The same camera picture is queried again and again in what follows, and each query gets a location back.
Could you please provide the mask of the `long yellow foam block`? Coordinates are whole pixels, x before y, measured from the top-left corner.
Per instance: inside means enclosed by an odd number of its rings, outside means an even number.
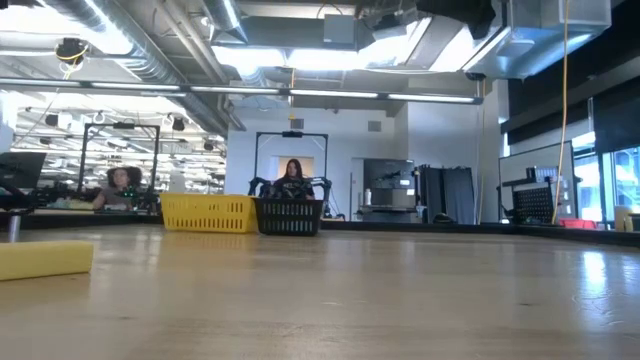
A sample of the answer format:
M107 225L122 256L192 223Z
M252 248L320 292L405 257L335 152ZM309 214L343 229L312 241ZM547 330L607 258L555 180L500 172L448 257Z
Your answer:
M85 241L0 243L0 281L88 273L93 255Z

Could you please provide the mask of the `long ceiling light bar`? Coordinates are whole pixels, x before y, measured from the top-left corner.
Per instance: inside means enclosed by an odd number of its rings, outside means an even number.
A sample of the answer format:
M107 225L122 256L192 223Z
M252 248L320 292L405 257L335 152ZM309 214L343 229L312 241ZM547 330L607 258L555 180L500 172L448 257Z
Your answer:
M58 88L58 89L91 89L95 91L121 91L157 94L164 96L187 94L225 94L249 96L286 96L286 97L325 97L358 100L402 101L420 103L444 103L457 105L480 105L484 99L474 96L427 94L427 93L389 93L351 90L318 90L303 88L267 88L243 87L230 85L188 85L188 84L150 84L125 83L86 80L55 80L40 78L0 77L0 86Z

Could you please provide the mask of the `white partition board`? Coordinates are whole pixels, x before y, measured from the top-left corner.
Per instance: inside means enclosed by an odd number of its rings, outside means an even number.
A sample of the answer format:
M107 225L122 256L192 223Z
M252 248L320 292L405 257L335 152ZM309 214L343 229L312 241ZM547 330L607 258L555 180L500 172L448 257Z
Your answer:
M527 184L550 186L554 205L550 224L559 219L578 218L570 141L500 158L499 172L501 208L512 223L516 224L513 220L512 190Z

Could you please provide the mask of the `dark grey curtain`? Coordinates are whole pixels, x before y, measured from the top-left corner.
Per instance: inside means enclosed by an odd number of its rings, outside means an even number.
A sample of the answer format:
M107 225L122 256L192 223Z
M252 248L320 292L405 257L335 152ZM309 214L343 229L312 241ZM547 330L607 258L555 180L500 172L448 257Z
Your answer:
M470 168L420 165L416 170L418 205L423 208L424 223L475 224L475 195Z

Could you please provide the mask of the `black pegboard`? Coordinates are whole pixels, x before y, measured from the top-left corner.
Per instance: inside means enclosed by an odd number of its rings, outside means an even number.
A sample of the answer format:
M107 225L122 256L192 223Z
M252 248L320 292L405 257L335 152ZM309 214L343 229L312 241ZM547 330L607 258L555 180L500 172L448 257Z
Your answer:
M513 220L516 224L550 224L554 211L548 184L527 184L512 190Z

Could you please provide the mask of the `red storage bin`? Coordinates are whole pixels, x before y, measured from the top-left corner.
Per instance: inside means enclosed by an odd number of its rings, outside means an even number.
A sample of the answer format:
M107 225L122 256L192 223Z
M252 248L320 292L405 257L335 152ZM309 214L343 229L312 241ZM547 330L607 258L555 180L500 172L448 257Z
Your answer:
M559 219L558 224L564 228L571 228L571 229L588 229L588 230L598 229L597 223L593 220L564 218L564 219Z

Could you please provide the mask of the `person seated behind baskets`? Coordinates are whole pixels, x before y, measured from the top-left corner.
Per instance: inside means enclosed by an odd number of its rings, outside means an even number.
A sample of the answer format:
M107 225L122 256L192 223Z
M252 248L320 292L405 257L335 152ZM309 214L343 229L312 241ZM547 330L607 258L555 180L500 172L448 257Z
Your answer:
M273 195L279 199L315 199L313 186L303 177L301 163L297 159L287 162L285 174L274 183Z

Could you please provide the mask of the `pale yellow cylinder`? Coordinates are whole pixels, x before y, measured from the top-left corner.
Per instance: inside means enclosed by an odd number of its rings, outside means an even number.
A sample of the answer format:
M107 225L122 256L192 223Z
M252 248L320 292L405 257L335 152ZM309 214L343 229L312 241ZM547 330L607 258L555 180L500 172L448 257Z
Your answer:
M628 206L614 207L614 229L616 232L632 232L632 209Z

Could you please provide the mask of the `black plastic basket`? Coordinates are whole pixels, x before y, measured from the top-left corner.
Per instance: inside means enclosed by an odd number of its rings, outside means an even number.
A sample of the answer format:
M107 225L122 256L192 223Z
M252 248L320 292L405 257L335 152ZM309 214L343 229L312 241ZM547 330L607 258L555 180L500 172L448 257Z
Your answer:
M254 198L258 231L264 235L315 236L320 228L321 200Z

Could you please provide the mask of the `yellow plastic basket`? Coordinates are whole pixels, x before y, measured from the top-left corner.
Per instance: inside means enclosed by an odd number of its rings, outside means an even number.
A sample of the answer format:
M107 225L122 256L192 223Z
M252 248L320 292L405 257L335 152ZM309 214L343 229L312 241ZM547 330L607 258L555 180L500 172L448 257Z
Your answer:
M167 230L257 232L256 208L250 196L162 193L160 200Z

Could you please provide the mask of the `person at distant desk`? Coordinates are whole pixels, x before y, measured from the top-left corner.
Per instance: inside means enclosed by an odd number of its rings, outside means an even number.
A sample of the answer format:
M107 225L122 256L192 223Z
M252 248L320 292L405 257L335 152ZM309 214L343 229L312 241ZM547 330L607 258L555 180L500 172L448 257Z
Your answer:
M132 210L134 208L133 195L141 186L141 169L133 166L115 167L109 169L106 175L107 186L93 200L93 209Z

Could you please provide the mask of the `black computer monitor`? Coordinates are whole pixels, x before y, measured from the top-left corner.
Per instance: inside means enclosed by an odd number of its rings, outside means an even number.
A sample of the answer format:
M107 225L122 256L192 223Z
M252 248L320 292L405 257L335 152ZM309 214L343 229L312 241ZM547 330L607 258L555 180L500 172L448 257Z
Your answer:
M19 189L37 186L46 154L37 152L0 153L0 185Z

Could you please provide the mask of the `silver ventilation duct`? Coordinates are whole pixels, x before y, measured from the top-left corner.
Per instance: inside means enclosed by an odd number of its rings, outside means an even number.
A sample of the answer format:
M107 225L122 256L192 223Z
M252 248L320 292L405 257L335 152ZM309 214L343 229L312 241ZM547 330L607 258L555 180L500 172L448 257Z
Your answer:
M612 23L612 0L502 0L498 11L498 28L463 65L464 72L525 79Z

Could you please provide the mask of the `black gantry frame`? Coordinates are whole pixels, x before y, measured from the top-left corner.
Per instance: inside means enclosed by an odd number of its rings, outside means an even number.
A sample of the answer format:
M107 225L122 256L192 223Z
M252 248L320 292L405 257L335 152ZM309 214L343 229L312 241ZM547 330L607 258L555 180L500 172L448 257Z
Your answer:
M118 136L119 139L131 142L142 142L142 141L152 141L154 144L153 158L152 158L152 169L151 169L151 180L148 185L147 192L153 193L155 190L156 183L156 173L157 173L157 164L158 164L158 156L160 150L160 133L161 128L159 125L144 125L144 124L136 124L134 121L119 121L115 123L86 123L84 125L84 132L82 138L82 147L81 147L81 157L80 157L80 167L79 167L79 178L78 178L78 186L77 190L81 191L84 186L84 175L85 175L85 165L86 165L86 157L87 157L87 147L88 143L94 139L98 140L100 138L99 133L105 128L113 128L116 130L128 130L133 131L136 129L152 129L155 131L155 135L153 137L130 137L130 136Z
M328 203L331 195L331 185L330 181L326 178L328 172L328 145L329 145L329 135L322 133L304 133L301 131L287 130L282 132L264 132L258 131L255 134L255 143L254 143L254 170L253 176L256 177L258 173L258 157L259 157L259 147L260 147L260 138L263 135L268 136L279 136L283 138L303 138L303 137L321 137L324 139L325 145L322 147L324 151L324 176L320 178L320 183L315 182L315 186L320 186L324 189L324 197L323 201Z

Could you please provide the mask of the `black aluminium table frame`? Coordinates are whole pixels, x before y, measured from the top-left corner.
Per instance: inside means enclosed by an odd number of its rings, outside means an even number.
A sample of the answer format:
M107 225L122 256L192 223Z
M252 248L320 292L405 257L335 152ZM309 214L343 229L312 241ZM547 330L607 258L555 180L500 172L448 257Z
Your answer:
M27 230L139 224L164 225L160 216L147 215L31 214L23 216L21 220L21 228ZM323 221L320 229L335 231L520 235L640 249L640 233L637 232L627 233L555 226L493 223L483 225L454 225Z

